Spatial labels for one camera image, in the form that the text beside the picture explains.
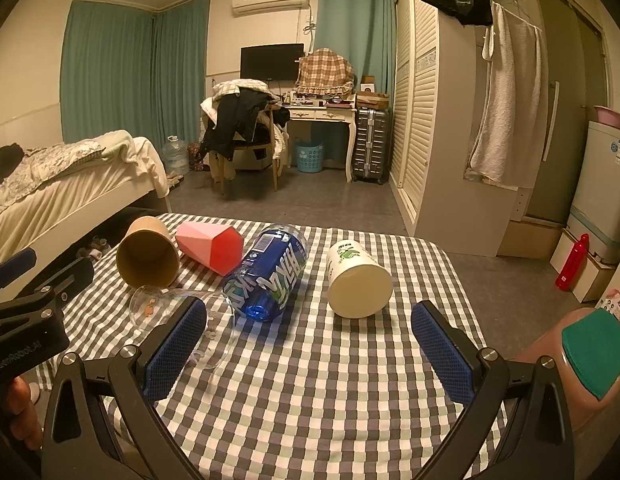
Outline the person's left hand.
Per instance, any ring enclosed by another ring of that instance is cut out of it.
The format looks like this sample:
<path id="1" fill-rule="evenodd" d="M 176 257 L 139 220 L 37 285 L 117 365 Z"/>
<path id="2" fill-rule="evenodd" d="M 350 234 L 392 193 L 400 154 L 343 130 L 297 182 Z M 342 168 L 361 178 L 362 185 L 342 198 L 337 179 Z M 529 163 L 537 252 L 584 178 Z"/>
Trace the person's left hand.
<path id="1" fill-rule="evenodd" d="M 26 448 L 38 450 L 43 440 L 42 429 L 31 400 L 29 385 L 21 377 L 16 377 L 7 386 L 3 404 L 10 416 L 12 436 Z"/>

